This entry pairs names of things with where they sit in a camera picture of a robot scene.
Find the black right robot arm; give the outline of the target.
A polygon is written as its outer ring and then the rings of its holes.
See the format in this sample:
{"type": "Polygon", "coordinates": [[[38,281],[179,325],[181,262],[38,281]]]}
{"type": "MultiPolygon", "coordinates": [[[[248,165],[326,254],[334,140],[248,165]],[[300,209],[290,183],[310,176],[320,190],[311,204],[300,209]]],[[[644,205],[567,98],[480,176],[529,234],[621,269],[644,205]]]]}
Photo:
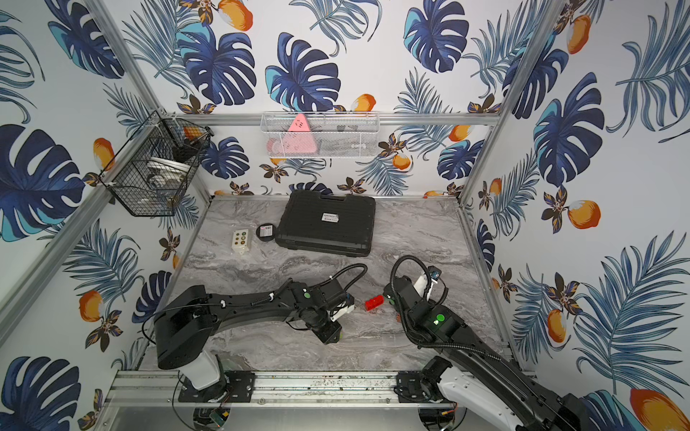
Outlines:
{"type": "Polygon", "coordinates": [[[385,291],[409,341],[442,354],[428,368],[443,398],[504,430],[592,429],[582,400],[545,388],[487,347],[459,315],[426,297],[431,283],[429,268],[404,255],[394,263],[385,291]]]}

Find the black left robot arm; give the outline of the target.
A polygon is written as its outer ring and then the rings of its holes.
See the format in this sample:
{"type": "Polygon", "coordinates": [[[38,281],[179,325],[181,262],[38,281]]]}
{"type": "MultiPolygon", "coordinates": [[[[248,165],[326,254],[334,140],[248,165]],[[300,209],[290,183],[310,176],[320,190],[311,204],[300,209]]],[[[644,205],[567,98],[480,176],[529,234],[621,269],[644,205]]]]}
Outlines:
{"type": "Polygon", "coordinates": [[[336,343],[342,330],[339,319],[354,308],[350,287],[338,278],[352,269],[359,271],[355,280],[368,271],[366,264],[356,263],[313,286],[288,279],[271,291],[246,295],[211,294],[203,285],[187,288],[148,318],[158,368],[179,374],[181,402],[250,400],[253,383],[242,380],[253,373],[227,371],[206,349],[210,337],[235,327],[280,321],[303,323],[321,343],[336,343]]]}

